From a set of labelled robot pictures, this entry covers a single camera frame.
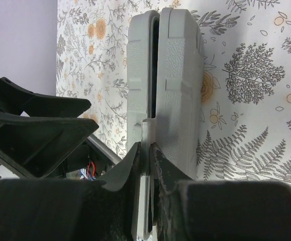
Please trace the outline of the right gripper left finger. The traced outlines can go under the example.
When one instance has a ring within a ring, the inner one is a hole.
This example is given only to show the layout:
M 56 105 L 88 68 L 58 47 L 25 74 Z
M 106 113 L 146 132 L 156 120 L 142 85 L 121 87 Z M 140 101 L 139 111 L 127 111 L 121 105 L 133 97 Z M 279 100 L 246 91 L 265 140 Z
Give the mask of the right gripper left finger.
M 135 240 L 141 145 L 94 181 L 0 180 L 0 240 Z

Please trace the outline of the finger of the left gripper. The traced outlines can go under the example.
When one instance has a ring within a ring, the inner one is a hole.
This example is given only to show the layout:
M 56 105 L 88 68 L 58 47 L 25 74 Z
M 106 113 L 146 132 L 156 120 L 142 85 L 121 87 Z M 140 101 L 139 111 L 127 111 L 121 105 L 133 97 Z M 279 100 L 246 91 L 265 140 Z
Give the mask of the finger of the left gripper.
M 0 78 L 0 111 L 33 117 L 78 117 L 91 107 L 87 99 L 44 95 Z

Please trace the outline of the grey plastic tool case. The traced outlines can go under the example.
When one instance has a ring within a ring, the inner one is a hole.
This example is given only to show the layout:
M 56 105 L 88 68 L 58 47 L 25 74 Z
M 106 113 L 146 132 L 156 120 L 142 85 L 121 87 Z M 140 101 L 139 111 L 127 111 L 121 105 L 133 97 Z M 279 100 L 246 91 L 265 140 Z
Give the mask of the grey plastic tool case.
M 127 44 L 127 147 L 141 142 L 143 164 L 137 237 L 153 234 L 150 152 L 157 143 L 179 170 L 197 174 L 204 42 L 186 9 L 164 8 L 132 18 Z

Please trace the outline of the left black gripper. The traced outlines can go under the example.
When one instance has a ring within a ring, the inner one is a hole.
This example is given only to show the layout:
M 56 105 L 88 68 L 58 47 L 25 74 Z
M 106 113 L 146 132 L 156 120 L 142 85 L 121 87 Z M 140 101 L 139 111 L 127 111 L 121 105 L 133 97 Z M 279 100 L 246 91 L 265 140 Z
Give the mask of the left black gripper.
M 85 118 L 2 115 L 0 165 L 20 177 L 43 178 L 65 160 L 66 178 L 95 180 L 114 166 L 85 141 L 98 127 Z

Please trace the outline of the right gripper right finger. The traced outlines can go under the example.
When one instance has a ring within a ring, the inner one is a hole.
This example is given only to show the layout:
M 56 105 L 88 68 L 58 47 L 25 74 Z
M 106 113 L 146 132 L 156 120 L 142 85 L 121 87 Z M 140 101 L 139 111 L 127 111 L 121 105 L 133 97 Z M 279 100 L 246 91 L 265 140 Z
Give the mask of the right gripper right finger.
M 291 240 L 291 188 L 271 181 L 195 181 L 150 147 L 158 240 Z

